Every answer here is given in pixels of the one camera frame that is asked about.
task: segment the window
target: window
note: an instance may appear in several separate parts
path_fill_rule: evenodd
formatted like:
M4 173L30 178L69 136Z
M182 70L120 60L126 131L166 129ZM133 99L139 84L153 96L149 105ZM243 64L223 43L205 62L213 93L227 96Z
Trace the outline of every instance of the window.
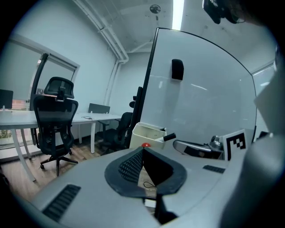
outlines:
M75 80L79 65L52 50L13 35L0 58L0 89L12 90L12 110L33 110L30 104L36 94L43 94L52 77ZM16 130L23 145L21 131ZM24 129L27 144L32 144L30 129ZM0 130L0 150L14 147L10 130Z

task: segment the ceiling light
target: ceiling light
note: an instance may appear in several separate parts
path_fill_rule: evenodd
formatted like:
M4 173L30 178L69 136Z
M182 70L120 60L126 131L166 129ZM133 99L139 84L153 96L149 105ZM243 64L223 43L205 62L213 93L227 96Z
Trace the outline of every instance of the ceiling light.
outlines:
M198 86L198 85L194 85L194 84L191 84L192 86L195 86L195 87L198 87L198 88L200 88L200 89L204 89L204 90L207 90L207 89L205 89L205 88L203 88L203 87L201 87L201 86Z
M265 83L260 84L260 86L267 86L268 84L269 84L269 82L267 81Z
M184 0L173 0L172 29L180 30L183 16Z

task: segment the vent grille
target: vent grille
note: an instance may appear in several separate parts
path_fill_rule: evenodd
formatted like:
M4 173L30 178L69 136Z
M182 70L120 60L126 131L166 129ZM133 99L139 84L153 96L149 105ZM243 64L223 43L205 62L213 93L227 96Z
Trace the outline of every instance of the vent grille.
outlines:
M220 168L220 167L209 166L209 165L204 166L203 169L210 170L210 171L213 171L213 172L216 172L216 173L224 173L224 171L226 170L226 169L223 169L223 168Z
M47 206L47 208L43 210L43 213L50 219L58 222L80 189L81 187L72 184L67 185Z

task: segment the office chair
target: office chair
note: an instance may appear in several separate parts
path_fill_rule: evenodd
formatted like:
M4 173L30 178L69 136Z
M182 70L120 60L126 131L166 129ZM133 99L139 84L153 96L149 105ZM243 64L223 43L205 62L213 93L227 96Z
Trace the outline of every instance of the office chair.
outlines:
M64 157L72 154L70 148L74 142L70 128L72 119L78 108L78 102L67 98L74 98L73 83L65 78L53 77L49 80L45 94L51 96L37 96L34 99L34 110L39 126L37 147L51 157L41 162L41 169L45 163L57 162L57 176L59 175L59 161L78 163ZM56 133L59 133L63 144L56 146Z
M103 142L99 144L99 147L107 147L107 154L109 150L119 151L125 149L125 135L129 129L130 122L132 120L132 112L125 112L119 121L119 126L117 129L106 130L106 124L99 121L103 125L103 131L98 132L96 135L103 139Z

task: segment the ceiling pipe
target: ceiling pipe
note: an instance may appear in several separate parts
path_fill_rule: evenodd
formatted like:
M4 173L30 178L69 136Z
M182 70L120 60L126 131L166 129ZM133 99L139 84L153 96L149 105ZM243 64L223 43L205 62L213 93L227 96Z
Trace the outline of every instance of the ceiling pipe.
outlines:
M110 99L111 99L111 95L112 95L112 92L113 92L113 86L114 86L116 77L118 76L118 74L119 74L119 72L121 70L121 66L122 66L122 63L119 63L117 65L116 72L114 73L114 76L110 79L109 91L108 91L108 94L106 96L106 104L105 104L106 106L110 106Z
M111 73L111 76L109 78L109 81L108 81L108 86L107 86L107 90L106 90L106 93L105 93L105 98L104 98L104 103L103 105L108 105L109 102L110 102L110 97L111 97L111 92L112 92L112 88L113 88L113 85L114 85L114 81L115 81L115 76L116 76L116 73L118 71L118 65L120 65L119 63L119 60L117 60L115 62L115 65L113 67L113 70L112 70L112 73Z
M126 63L129 61L129 56L126 53L123 45L121 44L120 40L118 39L118 37L116 36L114 30L112 29L112 27L108 24L108 22L100 16L100 14L97 12L97 10L90 4L89 0L85 0L85 2L87 2L87 4L89 5L89 7L92 9L92 11L94 11L94 13L96 14L97 18L100 19L100 21L103 23L103 32L105 32L106 30L109 31L109 33L111 34L112 38L115 40L115 42L117 43L117 45L119 46L120 50L122 51L122 53L125 56L125 59L120 60L120 63Z
M98 12L90 5L90 3L87 0L73 0L73 2L87 15L87 17L95 25L98 31L102 34L102 36L104 37L104 39L111 47L116 57L118 58L118 62L123 64L128 62L129 56L127 55L124 47L122 46L116 34L114 33L113 29L107 24L105 19L102 19L99 16Z
M140 46L137 46L136 48L132 49L132 50L129 51L128 53L134 53L134 52L136 52L137 50L141 49L143 46L148 45L148 44L152 44L152 42L149 41L149 42L146 42L146 43L144 43L144 44L142 44L142 45L140 45Z

